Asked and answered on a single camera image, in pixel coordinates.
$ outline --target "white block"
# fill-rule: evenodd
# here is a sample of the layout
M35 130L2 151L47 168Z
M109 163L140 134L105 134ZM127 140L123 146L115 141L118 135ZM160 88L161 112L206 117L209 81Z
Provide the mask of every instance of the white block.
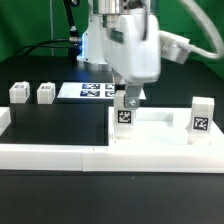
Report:
M10 103L25 103L30 96L28 82L16 82L9 90Z
M0 136L11 123L9 107L0 107Z
M37 90L38 104L52 104L55 98L55 84L48 82L42 83Z
M191 110L190 132L209 133L214 113L214 99L194 97Z
M214 99L194 97L192 102L188 144L210 145Z
M133 132L136 110L124 107L125 91L117 91L114 96L114 136L129 138Z

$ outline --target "black surface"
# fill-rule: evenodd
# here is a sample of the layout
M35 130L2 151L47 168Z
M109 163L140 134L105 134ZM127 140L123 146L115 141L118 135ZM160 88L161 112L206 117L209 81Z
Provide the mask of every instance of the black surface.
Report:
M0 181L1 224L223 224L224 220L223 175L1 171Z
M10 109L12 122L0 143L108 144L103 104L18 104Z
M67 57L10 57L0 64L3 80L59 80L73 82L112 82L108 72L77 68Z

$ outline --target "green wall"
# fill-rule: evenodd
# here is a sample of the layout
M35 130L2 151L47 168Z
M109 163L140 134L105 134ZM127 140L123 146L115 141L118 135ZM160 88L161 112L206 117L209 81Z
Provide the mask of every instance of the green wall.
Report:
M196 0L213 20L224 39L223 0ZM76 25L83 33L87 27L88 1L81 0L73 10ZM178 0L160 0L160 27L191 39L191 43L211 50L197 24ZM57 38L67 38L69 27L62 0L0 0L0 61L26 45ZM48 49L38 49L36 55L52 55ZM66 55L66 50L54 50L54 55ZM224 78L224 59L213 61L191 55L205 62Z

